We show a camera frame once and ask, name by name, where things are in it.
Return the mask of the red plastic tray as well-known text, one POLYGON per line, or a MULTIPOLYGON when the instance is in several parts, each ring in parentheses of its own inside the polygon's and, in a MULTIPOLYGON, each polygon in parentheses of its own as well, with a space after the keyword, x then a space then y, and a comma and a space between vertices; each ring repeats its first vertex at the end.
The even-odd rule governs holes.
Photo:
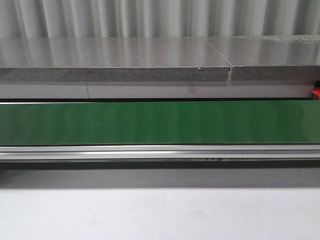
POLYGON ((312 100, 320 100, 320 87, 315 87, 311 90, 312 100))

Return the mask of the green conveyor belt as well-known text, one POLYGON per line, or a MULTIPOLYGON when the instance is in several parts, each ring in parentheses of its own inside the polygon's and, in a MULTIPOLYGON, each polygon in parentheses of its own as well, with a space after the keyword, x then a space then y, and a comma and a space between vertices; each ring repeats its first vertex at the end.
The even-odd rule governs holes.
POLYGON ((2 104, 0 143, 317 144, 317 100, 2 104))

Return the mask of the aluminium conveyor side rail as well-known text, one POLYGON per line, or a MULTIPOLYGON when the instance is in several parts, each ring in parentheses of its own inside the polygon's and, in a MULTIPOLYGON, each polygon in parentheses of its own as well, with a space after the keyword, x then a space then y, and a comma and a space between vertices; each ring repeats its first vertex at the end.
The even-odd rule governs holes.
POLYGON ((318 168, 319 144, 2 146, 4 170, 318 168))

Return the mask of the grey stone slab right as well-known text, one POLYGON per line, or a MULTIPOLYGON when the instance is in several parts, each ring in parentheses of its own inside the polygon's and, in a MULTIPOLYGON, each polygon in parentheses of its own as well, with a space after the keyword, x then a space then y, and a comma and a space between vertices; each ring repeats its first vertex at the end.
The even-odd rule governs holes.
POLYGON ((222 36, 207 40, 229 64, 232 83, 313 85, 320 79, 319 35, 222 36))

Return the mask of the grey stone slab left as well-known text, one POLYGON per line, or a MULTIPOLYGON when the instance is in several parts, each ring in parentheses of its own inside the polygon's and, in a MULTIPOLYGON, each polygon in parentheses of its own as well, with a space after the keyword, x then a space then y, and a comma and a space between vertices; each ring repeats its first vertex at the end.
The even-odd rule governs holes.
POLYGON ((35 37, 0 40, 0 80, 226 82, 229 66, 203 37, 35 37))

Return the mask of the grey corrugated curtain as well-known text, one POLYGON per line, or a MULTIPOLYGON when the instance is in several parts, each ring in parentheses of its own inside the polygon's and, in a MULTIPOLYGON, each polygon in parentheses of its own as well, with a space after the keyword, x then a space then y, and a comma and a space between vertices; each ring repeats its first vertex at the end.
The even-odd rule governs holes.
POLYGON ((10 37, 317 35, 317 0, 3 0, 10 37))

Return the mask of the grey stone slab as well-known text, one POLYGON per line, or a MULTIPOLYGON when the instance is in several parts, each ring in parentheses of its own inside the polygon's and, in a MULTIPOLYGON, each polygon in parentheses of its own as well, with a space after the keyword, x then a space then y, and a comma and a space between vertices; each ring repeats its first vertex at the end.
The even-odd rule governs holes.
POLYGON ((229 64, 232 83, 313 85, 320 79, 319 35, 222 36, 207 40, 229 64))
POLYGON ((0 80, 226 82, 229 66, 203 37, 35 37, 0 40, 0 80))

